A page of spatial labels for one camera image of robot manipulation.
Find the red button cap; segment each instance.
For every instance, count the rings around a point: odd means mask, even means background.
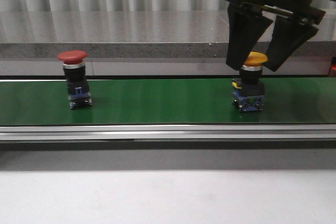
[[[64,64],[67,65],[76,65],[83,62],[83,59],[87,57],[88,54],[81,50],[72,50],[61,52],[57,59],[64,61]]]

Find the yellow button cap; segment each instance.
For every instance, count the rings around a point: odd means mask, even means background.
[[[251,52],[247,57],[244,65],[246,66],[260,66],[268,60],[267,55],[262,52]]]

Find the conveyor belt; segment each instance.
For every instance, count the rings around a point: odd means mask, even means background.
[[[232,106],[230,78],[89,81],[70,110],[65,81],[0,82],[0,140],[336,139],[336,79],[264,78],[262,112]]]

